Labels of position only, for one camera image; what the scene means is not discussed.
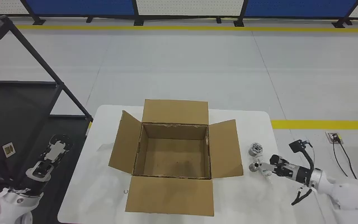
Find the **blue partition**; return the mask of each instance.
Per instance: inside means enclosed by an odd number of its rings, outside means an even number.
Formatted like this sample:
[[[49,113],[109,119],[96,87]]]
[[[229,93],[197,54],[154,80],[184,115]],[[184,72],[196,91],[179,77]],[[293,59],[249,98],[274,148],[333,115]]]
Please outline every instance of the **blue partition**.
[[[134,15],[131,0],[27,0],[35,14]]]
[[[356,0],[248,0],[245,16],[343,17]]]

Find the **floor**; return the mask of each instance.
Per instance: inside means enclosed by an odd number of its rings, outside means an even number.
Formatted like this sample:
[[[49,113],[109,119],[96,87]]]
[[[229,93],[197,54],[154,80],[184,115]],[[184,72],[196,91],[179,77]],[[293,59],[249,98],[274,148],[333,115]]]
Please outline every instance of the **floor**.
[[[26,18],[16,24],[30,24]],[[47,25],[64,24],[48,19]],[[207,25],[215,20],[152,21],[145,25]],[[232,26],[232,21],[223,21]],[[68,18],[66,25],[86,25]],[[132,25],[95,19],[90,25]],[[257,21],[246,26],[332,27],[330,21]],[[78,100],[95,116],[102,104],[142,106],[144,99],[209,102],[211,109],[266,111],[272,120],[358,120],[358,33],[185,31],[185,30],[22,30]],[[51,78],[11,35],[0,41],[0,80]],[[61,95],[53,113],[79,114]],[[337,166],[327,130],[275,129],[282,156],[308,164],[288,144],[310,139],[315,165],[333,178]],[[358,130],[339,130],[358,172]],[[337,157],[349,172],[341,149]],[[300,185],[288,181],[292,200]],[[294,207],[298,223],[335,223],[327,198],[310,196]]]

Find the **open cardboard box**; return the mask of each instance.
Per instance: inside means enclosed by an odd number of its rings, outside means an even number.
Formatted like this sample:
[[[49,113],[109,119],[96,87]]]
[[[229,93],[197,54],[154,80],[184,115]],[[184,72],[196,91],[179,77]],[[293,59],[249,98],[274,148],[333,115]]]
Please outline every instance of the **open cardboard box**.
[[[235,120],[209,125],[207,102],[145,100],[123,111],[109,166],[132,174],[127,212],[214,215],[213,178],[242,176]]]

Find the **power outlet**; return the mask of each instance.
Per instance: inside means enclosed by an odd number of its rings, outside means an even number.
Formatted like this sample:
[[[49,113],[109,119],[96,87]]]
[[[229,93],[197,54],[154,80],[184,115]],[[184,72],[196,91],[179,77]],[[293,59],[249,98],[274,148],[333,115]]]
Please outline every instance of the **power outlet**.
[[[334,144],[339,144],[339,142],[333,140],[333,135],[334,134],[338,135],[338,138],[340,138],[340,140],[341,140],[341,144],[343,144],[343,139],[342,139],[341,135],[338,132],[326,132],[326,136],[327,136],[328,141],[330,142],[330,144],[333,144],[333,143]]]

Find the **yellow stripe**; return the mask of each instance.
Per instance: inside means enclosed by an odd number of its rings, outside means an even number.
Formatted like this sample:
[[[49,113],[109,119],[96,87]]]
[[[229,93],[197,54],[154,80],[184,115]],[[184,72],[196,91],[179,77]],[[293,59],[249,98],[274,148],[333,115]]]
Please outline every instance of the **yellow stripe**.
[[[272,120],[273,129],[358,129],[358,120]]]
[[[313,27],[225,27],[225,26],[59,26],[59,25],[16,25],[24,30],[191,30],[191,31],[274,31],[274,32],[358,32],[356,28],[313,28]]]

